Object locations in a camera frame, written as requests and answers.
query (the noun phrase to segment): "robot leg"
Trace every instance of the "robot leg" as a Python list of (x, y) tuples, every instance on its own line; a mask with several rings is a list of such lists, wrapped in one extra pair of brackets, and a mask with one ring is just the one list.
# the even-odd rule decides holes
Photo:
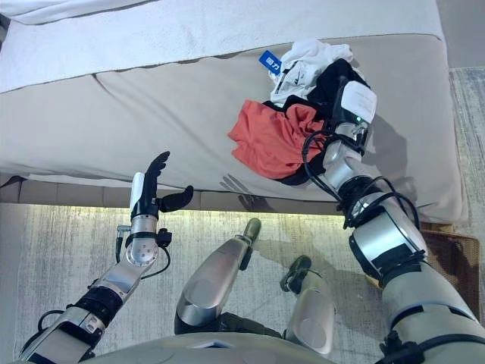
[(196, 270), (179, 298), (175, 334), (201, 328), (220, 316), (237, 272), (245, 270), (261, 222), (252, 218), (243, 235), (236, 235), (215, 250)]
[(300, 256), (280, 282), (283, 290), (291, 290), (298, 297), (285, 339), (328, 356), (333, 346), (336, 309), (327, 285), (310, 267), (310, 258)]

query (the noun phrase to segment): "bed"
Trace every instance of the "bed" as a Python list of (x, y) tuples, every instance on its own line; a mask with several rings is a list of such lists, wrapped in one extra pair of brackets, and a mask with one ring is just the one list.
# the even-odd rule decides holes
[[(420, 2), (417, 8), (417, 2), (401, 2), (403, 8), (396, 10), (395, 5), (378, 0), (366, 2), (363, 8), (348, 1), (331, 2), (335, 6), (327, 3), (321, 14), (314, 15), (310, 10), (317, 3), (305, 3), (302, 6), (308, 8), (293, 14), (279, 5), (282, 15), (275, 20), (271, 6), (276, 2), (265, 2), (258, 9), (261, 22), (253, 21), (255, 30), (245, 33), (240, 17), (248, 17), (248, 9), (239, 9), (231, 15), (239, 17), (236, 29), (221, 33), (234, 19), (227, 18), (228, 9), (221, 10), (225, 3), (218, 2), (219, 8), (202, 13), (224, 19), (223, 24), (204, 20), (209, 25), (202, 34), (193, 30), (202, 29), (197, 22), (183, 24), (173, 34), (164, 33), (165, 44), (146, 40), (149, 27), (142, 27), (139, 38), (136, 32), (131, 36), (146, 41), (143, 52), (121, 31), (116, 41), (122, 56), (116, 53), (112, 60), (107, 49), (115, 40), (110, 36), (96, 43), (92, 39), (76, 42), (85, 52), (55, 51), (65, 50), (69, 39), (79, 38), (80, 30), (88, 29), (82, 26), (94, 27), (100, 19), (111, 21), (102, 24), (104, 29), (124, 16), (151, 14), (157, 7), (167, 12), (168, 6), (176, 5), (170, 1), (144, 3), (34, 28), (15, 24), (0, 54), (0, 172), (3, 179), (19, 174), (29, 180), (21, 190), (12, 186), (9, 193), (3, 189), (0, 199), (125, 206), (133, 174), (145, 169), (158, 153), (170, 150), (160, 179), (164, 184), (161, 193), (192, 184), (197, 190), (192, 202), (195, 209), (248, 209), (241, 197), (255, 195), (265, 198), (266, 208), (281, 212), (334, 212), (332, 198), (316, 186), (286, 186), (239, 163), (231, 155), (235, 144), (227, 137), (245, 99), (263, 102), (269, 98), (273, 84), (257, 62), (261, 53), (269, 49), (281, 56), (293, 40), (314, 36), (332, 44), (349, 44), (355, 58), (352, 65), (378, 95), (374, 134), (364, 163), (375, 174), (389, 177), (416, 203), (425, 220), (453, 223), (463, 219), (466, 204), (455, 147), (446, 46), (436, 4)], [(378, 5), (383, 8), (375, 11)], [(177, 11), (174, 14), (186, 20), (184, 12)], [(265, 21), (272, 19), (271, 29), (283, 29), (278, 28), (278, 21), (288, 24), (301, 13), (313, 25), (300, 24), (293, 33), (282, 30), (257, 36), (265, 29)], [(328, 24), (315, 25), (322, 14)], [(335, 19), (342, 14), (346, 24), (353, 25), (338, 29)], [(386, 20), (378, 21), (383, 14), (388, 15)], [(147, 19), (156, 24), (156, 17)], [(356, 26), (357, 19), (365, 22)], [(410, 26), (410, 20), (416, 24)], [(165, 24), (169, 28), (171, 21), (178, 20), (171, 17)], [(67, 35), (52, 40), (50, 49), (45, 49), (51, 44), (45, 41), (61, 30)], [(212, 41), (203, 41), (204, 36)], [(19, 43), (33, 37), (37, 40), (34, 45), (19, 50)], [(124, 39), (124, 48), (120, 39)], [(87, 51), (89, 45), (95, 50)], [(172, 52), (162, 52), (167, 45)], [(26, 62), (29, 55), (39, 60)], [(252, 203), (254, 209), (261, 208)]]

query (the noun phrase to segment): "white blanket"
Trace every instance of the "white blanket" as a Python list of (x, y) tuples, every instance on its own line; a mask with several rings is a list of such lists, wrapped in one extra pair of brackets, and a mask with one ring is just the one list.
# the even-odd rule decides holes
[(394, 33), (443, 39), (435, 0), (163, 0), (42, 25), (13, 21), (0, 93), (304, 38)]

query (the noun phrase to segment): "mattress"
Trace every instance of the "mattress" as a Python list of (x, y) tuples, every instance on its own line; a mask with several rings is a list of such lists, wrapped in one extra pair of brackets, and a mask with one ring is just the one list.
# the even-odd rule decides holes
[[(448, 69), (430, 35), (326, 39), (350, 44), (353, 65), (378, 95), (364, 163), (389, 177), (428, 221), (464, 210)], [(90, 74), (0, 95), (0, 171), (130, 180), (158, 153), (160, 182), (204, 191), (331, 201), (315, 185), (289, 187), (239, 163), (227, 137), (245, 99), (265, 101), (272, 82), (257, 62), (290, 44), (221, 57)]]

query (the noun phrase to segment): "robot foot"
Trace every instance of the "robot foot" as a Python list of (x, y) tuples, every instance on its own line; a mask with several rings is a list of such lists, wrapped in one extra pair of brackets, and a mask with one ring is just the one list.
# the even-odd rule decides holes
[(280, 287), (284, 292), (299, 294), (302, 290), (302, 282), (311, 267), (311, 259), (308, 256), (299, 256), (289, 267), (288, 272), (280, 281)]

